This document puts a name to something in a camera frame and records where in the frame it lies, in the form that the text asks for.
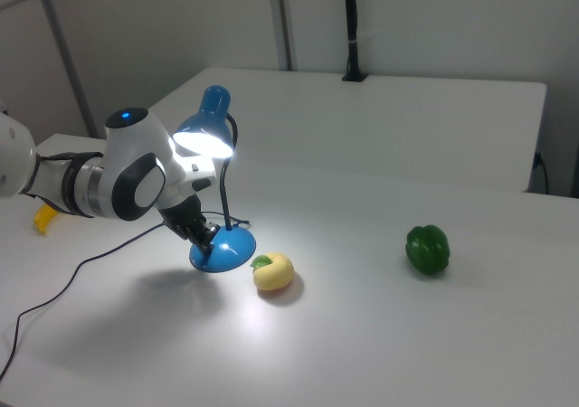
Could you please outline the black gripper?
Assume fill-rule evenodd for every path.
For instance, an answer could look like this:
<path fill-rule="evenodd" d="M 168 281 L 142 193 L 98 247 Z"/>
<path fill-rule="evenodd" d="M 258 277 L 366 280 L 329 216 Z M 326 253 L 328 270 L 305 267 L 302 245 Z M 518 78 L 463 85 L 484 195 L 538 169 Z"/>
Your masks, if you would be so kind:
<path fill-rule="evenodd" d="M 206 222 L 197 195 L 187 197 L 176 206 L 157 210 L 163 218 L 164 225 L 183 240 L 194 243 L 193 247 L 199 252 L 213 250 L 212 240 L 221 226 L 214 222 Z"/>

